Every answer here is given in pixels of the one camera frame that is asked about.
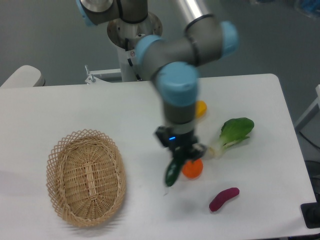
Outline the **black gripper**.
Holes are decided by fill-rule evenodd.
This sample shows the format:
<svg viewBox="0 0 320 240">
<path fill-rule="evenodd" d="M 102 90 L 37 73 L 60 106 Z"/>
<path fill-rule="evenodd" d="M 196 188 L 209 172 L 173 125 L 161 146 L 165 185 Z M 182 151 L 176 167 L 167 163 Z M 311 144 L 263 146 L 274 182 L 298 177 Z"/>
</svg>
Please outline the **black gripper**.
<svg viewBox="0 0 320 240">
<path fill-rule="evenodd" d="M 186 133 L 176 133 L 174 130 L 173 127 L 159 126 L 154 132 L 160 144 L 171 151 L 172 162 L 185 163 L 205 155 L 208 148 L 198 143 L 194 130 Z"/>
</svg>

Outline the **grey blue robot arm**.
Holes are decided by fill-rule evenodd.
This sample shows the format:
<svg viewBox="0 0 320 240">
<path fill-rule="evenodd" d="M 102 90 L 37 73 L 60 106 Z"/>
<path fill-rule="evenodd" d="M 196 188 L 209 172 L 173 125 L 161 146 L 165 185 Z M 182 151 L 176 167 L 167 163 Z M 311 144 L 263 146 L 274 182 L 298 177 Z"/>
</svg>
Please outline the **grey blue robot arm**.
<svg viewBox="0 0 320 240">
<path fill-rule="evenodd" d="M 79 0 L 87 25 L 108 24 L 108 36 L 126 52 L 123 68 L 130 80 L 151 81 L 162 99 L 164 125 L 155 134 L 175 160 L 201 158 L 206 147 L 195 136 L 198 96 L 197 67 L 232 54 L 239 45 L 236 27 L 218 21 L 202 0 L 174 0 L 184 35 L 161 37 L 157 17 L 146 0 Z"/>
</svg>

